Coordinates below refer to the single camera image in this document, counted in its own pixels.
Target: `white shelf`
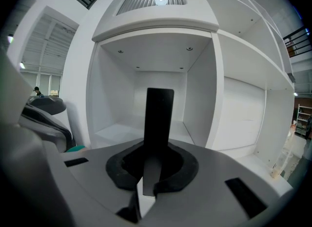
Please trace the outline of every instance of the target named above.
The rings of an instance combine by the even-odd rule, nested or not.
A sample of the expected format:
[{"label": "white shelf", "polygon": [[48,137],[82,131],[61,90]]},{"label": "white shelf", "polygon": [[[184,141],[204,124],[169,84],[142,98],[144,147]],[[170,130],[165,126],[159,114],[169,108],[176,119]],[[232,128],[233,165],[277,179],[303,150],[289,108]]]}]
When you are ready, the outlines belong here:
[{"label": "white shelf", "polygon": [[218,31],[224,76],[264,90],[293,90],[293,84],[268,56],[247,41]]},{"label": "white shelf", "polygon": [[[133,115],[98,131],[96,133],[97,147],[116,145],[143,138],[144,123],[145,117]],[[169,139],[194,144],[182,121],[171,120]]]},{"label": "white shelf", "polygon": [[299,114],[304,114],[304,115],[308,115],[308,116],[310,116],[311,114],[309,114],[309,113],[303,113],[303,112],[298,112]]},{"label": "white shelf", "polygon": [[207,0],[219,28],[236,36],[242,36],[261,16],[240,0]]}]

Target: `white wall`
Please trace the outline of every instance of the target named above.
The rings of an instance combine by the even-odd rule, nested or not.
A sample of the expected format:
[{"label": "white wall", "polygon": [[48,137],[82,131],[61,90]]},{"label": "white wall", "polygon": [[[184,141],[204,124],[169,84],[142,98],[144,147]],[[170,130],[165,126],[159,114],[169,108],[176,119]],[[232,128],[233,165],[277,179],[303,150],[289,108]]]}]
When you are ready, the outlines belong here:
[{"label": "white wall", "polygon": [[7,51],[12,64],[19,69],[28,39],[44,13],[72,28],[77,28],[87,11],[77,0],[35,0],[17,27],[14,41]]},{"label": "white wall", "polygon": [[213,41],[210,41],[187,77],[183,122],[195,145],[206,146],[215,112],[216,92],[215,50]]},{"label": "white wall", "polygon": [[93,133],[132,113],[134,83],[135,71],[98,46],[87,91]]},{"label": "white wall", "polygon": [[145,116],[147,88],[166,88],[175,91],[172,120],[183,120],[186,73],[178,72],[136,72],[134,113]]},{"label": "white wall", "polygon": [[265,107],[265,91],[224,78],[221,118],[213,149],[227,150],[256,143]]},{"label": "white wall", "polygon": [[89,99],[88,70],[95,43],[91,40],[103,13],[113,0],[97,0],[86,16],[72,40],[61,81],[62,99],[67,105],[71,129],[78,144],[90,147],[87,111]]}]

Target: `shelving unit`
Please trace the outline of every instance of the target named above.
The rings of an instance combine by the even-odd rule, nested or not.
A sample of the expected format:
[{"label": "shelving unit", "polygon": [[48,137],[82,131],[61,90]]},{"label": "shelving unit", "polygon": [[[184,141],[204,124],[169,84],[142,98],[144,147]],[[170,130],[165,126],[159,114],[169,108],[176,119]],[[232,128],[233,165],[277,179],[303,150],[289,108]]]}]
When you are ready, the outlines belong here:
[{"label": "shelving unit", "polygon": [[308,109],[311,110],[311,114],[312,114],[312,107],[307,107],[307,106],[301,106],[300,104],[298,104],[298,113],[297,113],[297,122],[301,123],[302,127],[300,127],[300,125],[296,128],[296,132],[299,133],[300,135],[305,135],[306,134],[306,122],[308,122],[308,116],[310,116],[311,114],[309,113],[304,113],[304,112],[300,112],[300,109]]}]

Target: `white partition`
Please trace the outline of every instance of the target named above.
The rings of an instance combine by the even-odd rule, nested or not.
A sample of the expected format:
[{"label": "white partition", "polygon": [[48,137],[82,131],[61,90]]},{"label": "white partition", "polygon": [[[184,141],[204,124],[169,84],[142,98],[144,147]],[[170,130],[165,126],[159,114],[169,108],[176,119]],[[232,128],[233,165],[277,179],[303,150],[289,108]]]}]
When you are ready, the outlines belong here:
[{"label": "white partition", "polygon": [[274,35],[258,12],[240,0],[207,1],[214,11],[221,30],[251,43],[284,70]]},{"label": "white partition", "polygon": [[98,45],[88,90],[94,132],[132,114],[134,86],[135,71]]},{"label": "white partition", "polygon": [[293,90],[267,91],[266,109],[255,155],[273,167],[280,154],[293,115]]},{"label": "white partition", "polygon": [[212,149],[228,150],[256,144],[265,108],[265,90],[226,78],[220,123]]},{"label": "white partition", "polygon": [[214,43],[211,41],[189,70],[187,78],[183,122],[198,146],[206,146],[213,119],[219,117],[216,103],[222,103],[223,70],[217,71]]}]

